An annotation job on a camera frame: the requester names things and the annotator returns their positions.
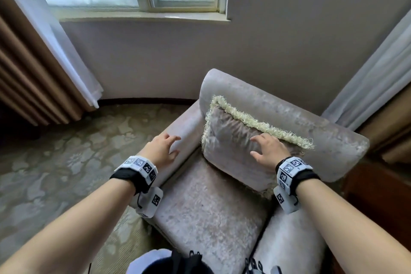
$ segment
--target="cream fringe trim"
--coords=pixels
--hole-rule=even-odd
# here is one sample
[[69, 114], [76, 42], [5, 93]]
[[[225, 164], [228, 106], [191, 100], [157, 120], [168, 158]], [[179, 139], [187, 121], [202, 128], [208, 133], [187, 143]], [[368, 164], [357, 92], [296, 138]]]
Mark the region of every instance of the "cream fringe trim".
[[208, 128], [210, 126], [210, 116], [211, 112], [213, 111], [214, 107], [220, 106], [226, 113], [233, 116], [234, 119], [242, 121], [244, 125], [255, 128], [263, 133], [268, 133], [269, 135], [278, 137], [281, 140], [287, 141], [292, 144], [296, 144], [303, 149], [313, 149], [314, 145], [312, 143], [312, 139], [305, 139], [303, 137], [296, 136], [294, 133], [289, 131], [284, 131], [280, 128], [276, 128], [270, 126], [268, 123], [262, 123], [258, 120], [254, 119], [250, 114], [240, 112], [235, 107], [231, 106], [223, 96], [221, 95], [214, 95], [213, 99], [210, 104], [210, 109], [205, 116], [205, 126], [204, 126], [204, 133], [201, 137], [201, 145], [204, 146], [206, 143], [206, 138], [208, 134]]

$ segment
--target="fringed pillow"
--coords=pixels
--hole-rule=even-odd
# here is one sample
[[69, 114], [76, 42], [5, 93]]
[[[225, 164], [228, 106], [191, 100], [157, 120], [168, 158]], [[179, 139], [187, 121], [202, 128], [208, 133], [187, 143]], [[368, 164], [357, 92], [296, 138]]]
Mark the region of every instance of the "fringed pillow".
[[214, 96], [206, 116], [201, 140], [204, 157], [220, 170], [253, 190], [270, 197], [277, 185], [276, 174], [255, 161], [251, 151], [261, 153], [259, 144], [250, 141], [253, 136], [268, 133], [276, 136], [291, 155], [302, 156], [312, 149], [312, 141], [272, 127], [238, 111], [222, 96]]

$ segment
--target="wrist tracker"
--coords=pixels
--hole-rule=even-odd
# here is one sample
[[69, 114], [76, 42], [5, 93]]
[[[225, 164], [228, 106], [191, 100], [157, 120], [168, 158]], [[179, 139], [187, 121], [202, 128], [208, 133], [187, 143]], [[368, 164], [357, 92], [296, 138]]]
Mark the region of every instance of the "wrist tracker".
[[295, 156], [283, 159], [275, 168], [278, 186], [273, 190], [274, 196], [287, 214], [301, 207], [295, 194], [297, 186], [308, 179], [320, 179], [312, 169], [309, 164]]
[[151, 186], [157, 174], [157, 168], [150, 160], [142, 156], [130, 156], [114, 170], [110, 178], [131, 181], [136, 188], [134, 195], [139, 194], [134, 204], [136, 213], [143, 218], [152, 218], [163, 198], [163, 191]]

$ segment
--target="patterned carpet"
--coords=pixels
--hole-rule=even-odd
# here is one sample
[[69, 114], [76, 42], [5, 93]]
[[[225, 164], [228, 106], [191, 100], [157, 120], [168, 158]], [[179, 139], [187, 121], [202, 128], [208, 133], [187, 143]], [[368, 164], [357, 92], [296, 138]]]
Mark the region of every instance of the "patterned carpet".
[[[113, 105], [39, 140], [0, 147], [0, 263], [57, 216], [90, 194], [188, 107]], [[92, 263], [92, 274], [125, 273], [151, 249], [168, 247], [130, 207]]]

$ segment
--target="curtain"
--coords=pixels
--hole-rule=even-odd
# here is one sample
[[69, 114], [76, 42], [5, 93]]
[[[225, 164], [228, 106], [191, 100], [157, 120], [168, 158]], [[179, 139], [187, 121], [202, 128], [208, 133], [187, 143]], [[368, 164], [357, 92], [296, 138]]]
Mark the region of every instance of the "curtain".
[[411, 163], [411, 84], [377, 111], [358, 130], [370, 140], [369, 152], [387, 163]]
[[67, 124], [102, 88], [45, 0], [0, 0], [0, 100], [31, 124]]
[[322, 117], [356, 130], [411, 82], [411, 11], [341, 90]]

